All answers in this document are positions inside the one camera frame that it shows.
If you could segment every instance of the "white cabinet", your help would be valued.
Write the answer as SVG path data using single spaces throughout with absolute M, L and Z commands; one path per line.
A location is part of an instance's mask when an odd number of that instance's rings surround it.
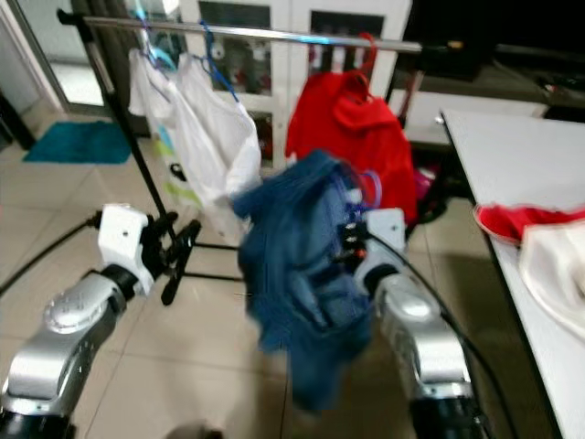
M 398 113 L 404 91 L 395 90 L 390 99 L 390 109 Z M 448 144 L 443 126 L 435 119 L 442 110 L 464 110 L 491 114 L 513 114 L 540 117 L 547 106 L 537 102 L 507 101 L 504 99 L 477 98 L 445 93 L 419 91 L 410 103 L 405 134 L 411 142 Z
M 401 39 L 410 0 L 181 0 L 180 7 L 186 22 L 203 18 L 223 26 L 352 36 L 369 32 L 375 37 Z M 358 66 L 365 54 L 358 49 L 309 49 L 296 43 L 216 40 L 216 63 L 257 123 L 264 165 L 276 169 L 285 165 L 288 122 L 310 70 L 350 69 Z M 186 42 L 190 52 L 205 52 L 202 36 L 187 35 Z M 319 69 L 309 62 L 309 56 L 315 59 L 315 54 L 324 61 Z M 378 52 L 371 76 L 374 94 L 386 92 L 396 57 L 392 52 Z M 231 99 L 218 84 L 213 85 L 222 97 Z

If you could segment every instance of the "clothes rack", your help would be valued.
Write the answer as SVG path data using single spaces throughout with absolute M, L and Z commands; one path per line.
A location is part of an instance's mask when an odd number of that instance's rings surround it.
M 113 18 L 104 16 L 85 16 L 82 14 L 68 14 L 63 10 L 58 10 L 58 20 L 62 25 L 75 26 L 80 34 L 81 41 L 88 53 L 90 65 L 93 68 L 98 83 L 100 84 L 101 92 L 104 97 L 104 101 L 109 106 L 114 120 L 120 125 L 124 137 L 131 147 L 131 151 L 138 165 L 141 175 L 143 176 L 144 183 L 146 184 L 150 195 L 156 205 L 158 213 L 161 217 L 167 215 L 165 205 L 161 199 L 160 193 L 156 188 L 156 184 L 153 181 L 152 175 L 148 169 L 148 166 L 144 160 L 144 156 L 140 150 L 140 147 L 133 135 L 132 128 L 126 119 L 123 107 L 118 98 L 118 92 L 112 82 L 110 73 L 108 72 L 101 53 L 98 49 L 94 36 L 91 32 L 92 28 L 100 27 L 113 27 L 124 30 L 136 30 L 144 28 L 144 23 L 138 19 L 132 18 Z M 204 28 L 202 25 L 197 23 L 175 23 L 165 21 L 150 21 L 148 27 L 152 30 L 163 30 L 177 33 L 196 33 L 205 34 L 208 30 L 213 34 L 225 37 L 238 37 L 238 38 L 256 38 L 269 41 L 284 41 L 289 43 L 297 44 L 315 44 L 324 46 L 345 46 L 354 48 L 370 48 L 371 42 L 361 37 L 339 37 L 339 36 L 327 36 L 327 35 L 314 35 L 304 34 L 298 32 L 287 32 L 281 30 L 271 29 L 259 29 L 259 28 L 246 28 L 246 27 L 226 27 L 226 26 L 207 26 Z M 378 50 L 390 50 L 398 53 L 407 53 L 410 55 L 419 55 L 423 52 L 423 47 L 420 43 L 399 41 L 399 40 L 375 40 L 375 45 Z M 416 83 L 418 81 L 412 81 L 412 90 L 408 90 L 405 94 L 405 101 L 402 103 L 402 110 L 404 114 L 399 115 L 401 123 L 406 121 L 406 111 L 409 108 L 410 99 L 414 92 L 416 92 Z M 387 99 L 389 101 L 390 86 L 388 87 Z M 173 241 L 176 240 L 175 231 L 173 230 L 172 224 L 168 225 L 168 233 Z M 216 250 L 237 250 L 235 247 L 226 245 L 215 245 L 215 244 L 204 244 L 196 243 L 196 247 L 216 249 Z M 200 277 L 206 279 L 216 279 L 223 281 L 241 281 L 238 278 L 230 276 L 221 276 L 215 274 L 205 273 L 185 273 L 187 277 Z

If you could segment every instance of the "floor tile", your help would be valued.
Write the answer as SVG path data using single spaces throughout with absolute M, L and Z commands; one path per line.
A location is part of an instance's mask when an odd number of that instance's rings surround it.
M 411 252 L 428 252 L 427 232 L 425 225 L 421 224 L 414 228 L 408 242 L 408 249 Z
M 15 162 L 20 161 L 27 155 L 28 151 L 22 149 L 20 145 L 13 142 L 10 146 L 0 151 L 0 161 L 2 162 Z
M 372 325 L 372 338 L 366 349 L 346 368 L 341 397 L 344 392 L 376 391 L 385 388 L 402 391 L 396 356 L 380 331 L 378 321 Z
M 494 370 L 512 410 L 546 418 L 537 375 L 493 264 L 462 256 L 433 255 L 432 259 L 441 297 Z M 489 404 L 499 404 L 492 383 L 475 361 L 472 364 L 479 395 Z
M 219 236 L 219 233 L 215 231 L 213 227 L 211 227 L 211 223 L 209 219 L 207 219 L 204 215 L 201 216 L 201 232 L 197 237 L 197 242 L 204 242 L 207 244 L 219 244 L 219 245 L 227 245 L 224 239 Z
M 238 267 L 238 252 L 233 250 L 195 247 L 191 252 L 186 269 L 189 272 L 241 277 Z
M 112 122 L 112 118 L 104 111 L 103 115 L 83 114 L 83 113 L 66 113 L 59 116 L 60 120 L 77 123 L 87 122 Z
M 47 209 L 0 208 L 0 283 L 17 268 L 54 215 Z
M 501 406 L 498 402 L 484 404 L 494 437 L 497 439 L 512 439 L 510 429 L 505 421 Z M 552 433 L 552 427 L 540 405 L 513 406 L 513 422 L 518 432 L 518 437 L 535 439 L 552 439 L 556 437 Z
M 66 121 L 68 116 L 63 112 L 46 112 L 40 118 L 35 132 L 33 133 L 37 139 L 40 139 L 48 129 L 53 126 L 53 123 Z
M 283 375 L 284 355 L 258 350 L 260 331 L 246 316 L 244 294 L 243 284 L 203 279 L 184 279 L 170 306 L 154 292 L 126 353 Z
M 355 439 L 383 438 L 414 439 L 410 425 L 409 405 L 397 385 L 379 380 L 355 380 L 356 369 L 345 375 L 340 394 L 333 408 L 315 417 L 299 411 L 293 404 L 291 390 L 287 392 L 283 437 L 285 439 Z M 398 384 L 395 367 L 387 370 L 384 379 Z
M 0 202 L 4 206 L 60 209 L 93 165 L 0 162 Z
M 431 259 L 439 293 L 469 334 L 484 340 L 516 339 L 506 291 L 491 261 L 435 254 Z
M 435 285 L 434 270 L 432 268 L 429 254 L 425 252 L 410 251 L 407 253 L 407 257 L 408 261 L 414 266 L 414 268 L 416 268 L 431 285 Z
M 193 364 L 124 356 L 89 439 L 178 439 L 206 422 L 228 439 L 279 437 L 284 380 Z
M 445 214 L 425 224 L 425 232 L 433 254 L 490 258 L 484 235 L 473 219 L 472 205 L 465 199 L 451 199 Z
M 66 230 L 89 217 L 88 211 L 60 212 L 24 256 L 29 260 Z M 102 266 L 96 230 L 83 230 L 26 274 L 0 301 L 0 334 L 30 337 L 38 328 L 48 301 L 73 286 L 90 269 Z M 103 348 L 121 352 L 144 300 L 135 298 Z
M 144 158 L 148 164 L 157 189 L 167 210 L 179 208 L 165 193 L 165 174 L 158 159 L 143 146 Z M 107 203 L 126 203 L 145 213 L 156 215 L 156 206 L 151 197 L 138 165 L 132 156 L 121 165 L 97 165 L 71 197 L 67 209 L 100 209 Z
M 5 382 L 12 358 L 25 342 L 23 339 L 0 337 L 0 379 Z M 73 413 L 73 423 L 78 428 L 79 438 L 85 437 L 91 420 L 98 410 L 101 398 L 120 359 L 119 354 L 102 351 L 93 361 L 77 408 Z
M 40 125 L 54 112 L 55 108 L 47 99 L 39 99 L 21 114 L 21 118 L 28 130 L 36 136 Z

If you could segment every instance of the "metal rod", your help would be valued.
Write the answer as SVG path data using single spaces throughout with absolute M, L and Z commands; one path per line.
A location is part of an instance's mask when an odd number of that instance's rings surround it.
M 238 247 L 233 247 L 231 245 L 222 245 L 222 244 L 206 244 L 204 242 L 197 242 L 195 244 L 196 247 L 200 247 L 202 249 L 216 249 L 216 250 L 233 250 L 237 251 Z
M 224 276 L 221 274 L 207 274 L 207 273 L 184 273 L 183 277 L 198 277 L 200 279 L 213 279 L 216 281 L 228 281 L 228 282 L 244 282 L 241 277 Z
M 392 78 L 390 78 L 390 84 L 388 84 L 388 88 L 386 89 L 386 96 L 384 96 L 384 102 L 390 103 L 390 99 L 392 98 L 392 92 L 396 88 L 396 72 L 392 72 Z
M 144 24 L 132 18 L 109 18 L 104 16 L 84 16 L 83 21 L 89 27 L 117 27 L 142 29 Z M 204 34 L 206 30 L 197 23 L 173 23 L 166 21 L 149 21 L 152 30 L 166 30 L 177 33 Z M 256 29 L 247 27 L 208 26 L 215 35 L 223 37 L 257 38 L 269 41 L 284 41 L 299 44 L 320 44 L 324 46 L 349 46 L 354 48 L 369 48 L 370 42 L 360 37 L 338 37 L 328 35 L 304 34 L 281 30 Z M 375 41 L 378 50 L 391 50 L 398 53 L 418 54 L 422 51 L 420 43 L 398 41 L 393 39 L 378 39 Z
M 420 85 L 422 84 L 422 80 L 424 79 L 424 71 L 422 70 L 413 70 L 410 73 L 409 82 L 407 84 L 406 91 L 404 93 L 404 99 L 402 100 L 402 105 L 400 106 L 400 112 L 398 120 L 400 122 L 400 126 L 404 128 L 406 126 L 406 120 L 409 116 L 409 108 L 412 102 L 412 97 L 419 91 Z
M 161 196 L 156 188 L 156 184 L 154 183 L 153 176 L 148 169 L 148 165 L 144 160 L 144 156 L 142 151 L 140 150 L 140 146 L 136 141 L 136 138 L 133 135 L 132 128 L 126 119 L 124 114 L 124 109 L 120 104 L 120 98 L 118 96 L 118 92 L 113 85 L 112 78 L 108 73 L 108 70 L 105 67 L 103 62 L 103 58 L 101 57 L 100 51 L 98 50 L 95 41 L 93 39 L 88 39 L 85 37 L 83 39 L 83 43 L 85 45 L 85 49 L 88 52 L 88 58 L 90 61 L 91 66 L 93 67 L 94 72 L 96 73 L 96 79 L 100 84 L 101 91 L 103 98 L 110 108 L 112 112 L 113 119 L 118 123 L 120 129 L 124 137 L 126 138 L 126 142 L 130 146 L 130 151 L 134 157 L 134 161 L 136 165 L 138 165 L 138 170 L 140 171 L 141 175 L 143 176 L 144 183 L 146 184 L 146 188 L 148 192 L 150 192 L 151 197 L 153 198 L 154 204 L 156 205 L 156 209 L 158 210 L 159 215 L 162 218 L 166 218 L 166 208 L 165 203 L 161 199 Z M 171 237 L 171 240 L 174 241 L 176 239 L 175 231 L 173 230 L 173 225 L 168 225 L 168 234 Z

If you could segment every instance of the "red hanger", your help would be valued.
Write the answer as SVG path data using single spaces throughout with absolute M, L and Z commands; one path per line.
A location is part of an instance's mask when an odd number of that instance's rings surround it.
M 364 98 L 372 98 L 372 94 L 369 92 L 369 79 L 367 75 L 372 71 L 374 68 L 374 61 L 376 60 L 376 54 L 378 52 L 378 48 L 376 47 L 376 43 L 374 37 L 367 32 L 362 32 L 359 34 L 360 37 L 367 39 L 370 42 L 370 49 L 367 52 L 367 59 L 361 65 L 359 69 L 350 70 L 348 73 L 349 78 L 353 78 L 357 80 L 362 86 L 364 86 L 364 90 L 366 95 Z

